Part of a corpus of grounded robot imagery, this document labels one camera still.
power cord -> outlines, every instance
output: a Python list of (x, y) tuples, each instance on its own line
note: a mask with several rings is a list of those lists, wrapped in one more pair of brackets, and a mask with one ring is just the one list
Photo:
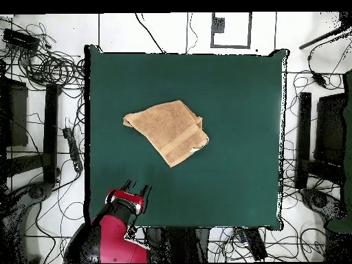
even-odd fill
[(165, 54), (166, 52), (163, 51), (163, 50), (161, 49), (161, 47), (157, 44), (157, 41), (153, 38), (153, 36), (152, 36), (151, 32), (149, 32), (148, 28), (146, 28), (146, 26), (145, 26), (142, 22), (140, 22), (140, 19), (138, 18), (137, 13), (135, 13), (135, 17), (136, 17), (137, 21), (140, 23), (140, 25), (141, 25), (141, 26), (148, 32), (148, 34), (151, 36), (151, 39), (153, 39), (154, 44), (157, 45), (157, 47), (158, 47), (158, 49), (160, 50), (160, 52), (161, 52), (162, 54)]

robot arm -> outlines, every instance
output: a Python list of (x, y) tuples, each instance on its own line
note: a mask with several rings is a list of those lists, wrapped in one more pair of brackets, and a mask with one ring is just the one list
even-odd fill
[(143, 196), (126, 189), (125, 184), (122, 190), (111, 190), (91, 225), (79, 227), (67, 246), (64, 263), (148, 263), (149, 251), (124, 239), (131, 214), (140, 214), (143, 204)]

floor tile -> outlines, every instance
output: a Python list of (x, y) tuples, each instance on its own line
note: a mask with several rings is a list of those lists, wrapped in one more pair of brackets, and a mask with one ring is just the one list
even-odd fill
[[(182, 54), (186, 47), (186, 13), (137, 13), (162, 50)], [(160, 53), (134, 13), (100, 15), (100, 47), (104, 52)]]

towel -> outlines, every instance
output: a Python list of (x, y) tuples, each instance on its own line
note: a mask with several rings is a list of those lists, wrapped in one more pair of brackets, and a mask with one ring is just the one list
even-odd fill
[(130, 113), (123, 119), (123, 125), (144, 135), (170, 167), (178, 165), (208, 143), (202, 123), (203, 119), (181, 100)]

green table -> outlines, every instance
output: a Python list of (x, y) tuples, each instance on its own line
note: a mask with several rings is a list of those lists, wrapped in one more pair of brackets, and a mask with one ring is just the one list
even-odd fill
[[(273, 56), (91, 54), (90, 215), (127, 179), (152, 185), (138, 226), (272, 226), (278, 230), (282, 69)], [(182, 100), (210, 141), (170, 168), (122, 125), (127, 113)]]

